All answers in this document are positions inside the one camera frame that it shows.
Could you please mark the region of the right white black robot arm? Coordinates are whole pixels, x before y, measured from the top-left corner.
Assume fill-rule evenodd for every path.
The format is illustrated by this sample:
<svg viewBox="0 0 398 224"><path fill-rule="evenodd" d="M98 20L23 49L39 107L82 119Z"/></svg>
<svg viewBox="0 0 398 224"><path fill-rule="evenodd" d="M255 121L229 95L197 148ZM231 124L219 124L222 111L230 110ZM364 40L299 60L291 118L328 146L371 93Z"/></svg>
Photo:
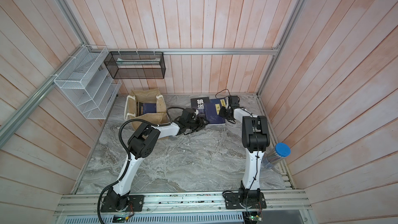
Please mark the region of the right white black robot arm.
<svg viewBox="0 0 398 224"><path fill-rule="evenodd" d="M239 200L260 201L260 170L262 158L270 145L266 116L255 115L240 106L237 95L227 96L226 106L220 109L219 116L235 123L241 123L241 141L246 149L246 165L239 189Z"/></svg>

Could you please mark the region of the navy book yellow label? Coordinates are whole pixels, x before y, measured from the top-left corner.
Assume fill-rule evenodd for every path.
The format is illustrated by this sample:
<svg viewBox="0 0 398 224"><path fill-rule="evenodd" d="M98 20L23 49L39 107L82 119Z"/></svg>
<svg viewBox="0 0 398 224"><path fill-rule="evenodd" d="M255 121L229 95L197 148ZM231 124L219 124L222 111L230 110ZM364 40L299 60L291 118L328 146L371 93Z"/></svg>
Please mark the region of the navy book yellow label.
<svg viewBox="0 0 398 224"><path fill-rule="evenodd" d="M219 116L223 106L226 107L225 99L210 99L209 103L205 103L205 118L209 125L226 124L226 120Z"/></svg>

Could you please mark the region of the navy book yijing label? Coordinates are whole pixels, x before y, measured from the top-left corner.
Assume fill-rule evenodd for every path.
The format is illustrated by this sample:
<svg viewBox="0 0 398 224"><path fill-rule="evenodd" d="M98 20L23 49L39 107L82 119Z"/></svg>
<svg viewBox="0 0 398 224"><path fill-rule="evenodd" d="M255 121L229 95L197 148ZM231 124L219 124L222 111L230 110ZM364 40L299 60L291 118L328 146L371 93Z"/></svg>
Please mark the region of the navy book yijing label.
<svg viewBox="0 0 398 224"><path fill-rule="evenodd" d="M156 103L143 103L143 102L137 103L137 114L139 116L145 114L152 114L152 113L157 113Z"/></svg>

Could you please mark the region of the black wolf title book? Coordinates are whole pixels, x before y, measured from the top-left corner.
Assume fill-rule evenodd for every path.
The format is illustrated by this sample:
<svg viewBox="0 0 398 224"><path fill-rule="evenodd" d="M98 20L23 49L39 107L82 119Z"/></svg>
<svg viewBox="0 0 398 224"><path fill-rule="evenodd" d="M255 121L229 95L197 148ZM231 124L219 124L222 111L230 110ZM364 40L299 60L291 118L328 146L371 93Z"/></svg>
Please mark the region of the black wolf title book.
<svg viewBox="0 0 398 224"><path fill-rule="evenodd" d="M191 108L197 111L198 116L205 117L205 104L210 103L208 96L191 98Z"/></svg>

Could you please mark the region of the burlap canvas tote bag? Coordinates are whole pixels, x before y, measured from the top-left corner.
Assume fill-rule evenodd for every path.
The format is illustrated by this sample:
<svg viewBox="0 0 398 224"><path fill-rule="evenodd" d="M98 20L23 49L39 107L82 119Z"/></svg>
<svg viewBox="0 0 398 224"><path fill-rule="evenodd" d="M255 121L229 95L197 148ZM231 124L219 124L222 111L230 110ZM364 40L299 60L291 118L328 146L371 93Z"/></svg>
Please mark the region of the burlap canvas tote bag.
<svg viewBox="0 0 398 224"><path fill-rule="evenodd" d="M124 120L143 119L154 124L169 123L166 103L159 89L132 90L126 98Z"/></svg>

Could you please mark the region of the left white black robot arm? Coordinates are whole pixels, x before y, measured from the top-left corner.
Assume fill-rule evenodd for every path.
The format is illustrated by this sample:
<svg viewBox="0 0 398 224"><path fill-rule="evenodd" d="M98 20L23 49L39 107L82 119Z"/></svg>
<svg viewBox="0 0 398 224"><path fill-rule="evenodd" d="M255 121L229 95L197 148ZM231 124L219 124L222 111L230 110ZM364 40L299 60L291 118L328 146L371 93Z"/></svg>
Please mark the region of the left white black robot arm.
<svg viewBox="0 0 398 224"><path fill-rule="evenodd" d="M104 199L99 198L101 203L111 204L117 210L126 208L132 181L143 160L153 152L157 141L169 136L186 135L187 130L190 133L198 132L209 124L204 116L198 115L197 111L192 108L177 107L177 109L182 110L181 115L172 119L167 113L169 119L167 123L155 124L142 118L130 119L123 123L119 129L118 138L127 152L127 157L117 181L102 191L107 195ZM139 122L140 125L125 143L122 138L123 129L127 124L133 122Z"/></svg>

